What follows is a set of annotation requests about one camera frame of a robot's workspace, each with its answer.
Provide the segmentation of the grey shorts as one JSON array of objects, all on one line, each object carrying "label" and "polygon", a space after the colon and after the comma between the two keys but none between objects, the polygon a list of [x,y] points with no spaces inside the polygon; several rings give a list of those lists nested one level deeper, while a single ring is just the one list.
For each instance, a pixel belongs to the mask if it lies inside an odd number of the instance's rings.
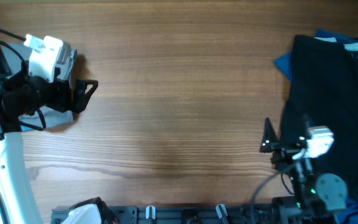
[{"label": "grey shorts", "polygon": [[[14,44],[9,43],[9,45],[16,50],[25,60],[28,60],[32,49],[29,47],[26,47],[22,44]],[[2,46],[2,52],[7,60],[7,64],[12,72],[12,74],[16,74],[21,70],[21,59],[10,49],[8,49],[5,46]],[[60,68],[61,72],[58,76],[61,80],[68,80],[70,86],[72,86],[72,76],[71,71],[73,69],[73,66],[76,62],[77,58],[77,50],[71,50],[70,56],[66,60],[64,64],[57,64],[57,67]],[[61,113],[59,111],[53,110],[51,108],[48,108],[46,106],[41,107],[41,112],[44,115],[45,118],[45,124],[47,128],[52,128],[55,126],[59,126],[62,124],[70,123],[73,121],[73,113],[71,111],[66,111],[64,113]],[[19,117],[19,121],[22,121],[24,123],[28,123],[34,126],[42,126],[42,123],[40,121],[40,117],[37,113],[34,115],[23,115]]]}]

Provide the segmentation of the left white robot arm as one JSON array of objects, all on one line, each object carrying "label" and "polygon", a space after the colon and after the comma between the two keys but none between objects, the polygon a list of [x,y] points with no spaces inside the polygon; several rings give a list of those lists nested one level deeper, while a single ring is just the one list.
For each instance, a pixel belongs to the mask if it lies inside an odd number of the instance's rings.
[{"label": "left white robot arm", "polygon": [[0,223],[41,223],[38,206],[27,176],[21,116],[45,116],[43,107],[65,113],[85,110],[98,87],[96,80],[71,82],[76,51],[62,40],[28,37],[29,58],[19,57],[13,72],[0,40]]}]

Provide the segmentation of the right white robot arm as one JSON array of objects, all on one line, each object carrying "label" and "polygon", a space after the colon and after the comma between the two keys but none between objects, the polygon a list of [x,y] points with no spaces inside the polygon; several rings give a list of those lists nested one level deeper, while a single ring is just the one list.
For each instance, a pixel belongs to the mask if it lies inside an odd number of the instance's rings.
[{"label": "right white robot arm", "polygon": [[347,184],[338,175],[320,172],[315,160],[329,152],[334,134],[326,126],[310,126],[294,143],[280,142],[268,118],[264,121],[261,153],[271,153],[277,171],[273,176],[290,178],[289,197],[272,199],[270,223],[337,223],[346,209]]}]

